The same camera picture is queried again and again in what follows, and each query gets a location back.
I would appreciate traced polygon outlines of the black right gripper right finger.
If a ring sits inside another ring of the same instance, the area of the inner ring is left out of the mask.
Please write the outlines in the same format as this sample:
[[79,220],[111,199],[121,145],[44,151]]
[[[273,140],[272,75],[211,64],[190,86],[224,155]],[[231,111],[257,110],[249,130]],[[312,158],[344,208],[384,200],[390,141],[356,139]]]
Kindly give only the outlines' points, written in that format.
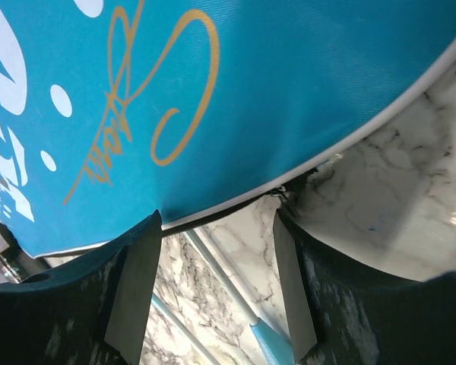
[[274,248],[299,364],[456,364],[456,271],[413,281],[317,240],[277,210]]

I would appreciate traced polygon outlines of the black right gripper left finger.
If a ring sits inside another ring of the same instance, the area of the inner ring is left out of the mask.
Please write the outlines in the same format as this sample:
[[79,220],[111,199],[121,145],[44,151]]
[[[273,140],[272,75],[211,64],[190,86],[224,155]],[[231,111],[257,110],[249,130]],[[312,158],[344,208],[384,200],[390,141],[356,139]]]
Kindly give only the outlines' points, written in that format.
[[0,284],[0,364],[137,364],[162,240],[154,212],[116,239]]

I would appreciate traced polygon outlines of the blue Sport racket bag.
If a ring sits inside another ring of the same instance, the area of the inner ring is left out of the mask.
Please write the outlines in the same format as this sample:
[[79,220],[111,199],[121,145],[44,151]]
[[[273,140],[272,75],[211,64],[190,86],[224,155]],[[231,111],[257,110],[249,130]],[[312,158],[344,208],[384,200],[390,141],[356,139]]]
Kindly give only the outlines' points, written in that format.
[[456,1],[0,1],[0,222],[36,258],[215,218],[455,60]]

